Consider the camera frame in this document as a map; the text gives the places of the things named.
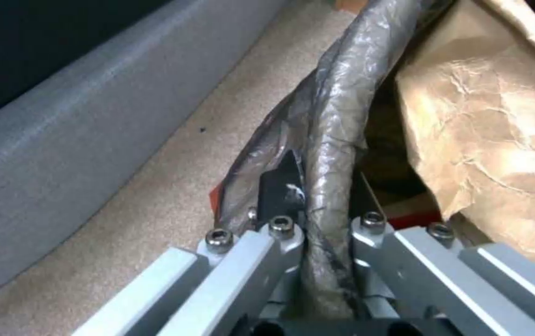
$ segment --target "gray fabric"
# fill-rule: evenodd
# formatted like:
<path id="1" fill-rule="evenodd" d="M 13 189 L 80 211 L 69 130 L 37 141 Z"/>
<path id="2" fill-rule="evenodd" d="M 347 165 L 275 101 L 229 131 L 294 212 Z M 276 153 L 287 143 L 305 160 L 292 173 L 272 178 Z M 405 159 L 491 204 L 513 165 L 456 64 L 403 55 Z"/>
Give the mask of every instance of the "gray fabric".
<path id="1" fill-rule="evenodd" d="M 0 285 L 87 221 L 286 0 L 175 0 L 0 110 Z"/>

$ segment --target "crumpled brown paper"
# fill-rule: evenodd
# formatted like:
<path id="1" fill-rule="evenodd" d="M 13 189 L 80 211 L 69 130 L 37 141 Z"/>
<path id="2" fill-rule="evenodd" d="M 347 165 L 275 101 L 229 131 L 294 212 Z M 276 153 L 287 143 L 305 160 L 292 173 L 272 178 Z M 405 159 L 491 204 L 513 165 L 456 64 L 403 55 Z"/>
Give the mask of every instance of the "crumpled brown paper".
<path id="1" fill-rule="evenodd" d="M 460 0 L 396 77 L 409 160 L 463 213 L 535 261 L 535 15 Z"/>

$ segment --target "hex socket screw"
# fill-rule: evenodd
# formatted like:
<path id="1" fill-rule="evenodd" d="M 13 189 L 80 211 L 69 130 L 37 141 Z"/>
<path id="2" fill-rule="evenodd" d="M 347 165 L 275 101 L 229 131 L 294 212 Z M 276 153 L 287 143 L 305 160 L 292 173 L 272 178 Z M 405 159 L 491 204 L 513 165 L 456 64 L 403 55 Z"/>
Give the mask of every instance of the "hex socket screw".
<path id="1" fill-rule="evenodd" d="M 380 212 L 369 211 L 361 217 L 361 227 L 369 230 L 371 234 L 383 234 L 385 231 L 385 218 Z"/>
<path id="2" fill-rule="evenodd" d="M 268 225 L 270 236 L 278 240 L 286 240 L 294 236 L 294 221 L 289 216 L 275 216 Z"/>
<path id="3" fill-rule="evenodd" d="M 234 234 L 223 228 L 213 228 L 205 235 L 205 243 L 212 253 L 227 253 L 234 245 Z"/>
<path id="4" fill-rule="evenodd" d="M 445 223 L 431 223 L 427 227 L 427 232 L 446 248 L 450 248 L 456 238 L 453 229 Z"/>

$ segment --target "wrapped object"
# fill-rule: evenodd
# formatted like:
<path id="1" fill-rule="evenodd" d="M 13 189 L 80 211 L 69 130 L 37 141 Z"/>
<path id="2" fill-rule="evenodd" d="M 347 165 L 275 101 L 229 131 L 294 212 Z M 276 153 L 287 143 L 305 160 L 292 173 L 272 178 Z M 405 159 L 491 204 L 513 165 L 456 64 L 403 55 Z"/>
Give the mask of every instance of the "wrapped object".
<path id="1" fill-rule="evenodd" d="M 360 313 L 348 253 L 348 198 L 356 149 L 378 85 L 431 0 L 374 0 L 266 117 L 220 186 L 216 225 L 240 234 L 257 203 L 261 173 L 292 150 L 305 167 L 308 249 L 302 279 L 318 315 Z"/>

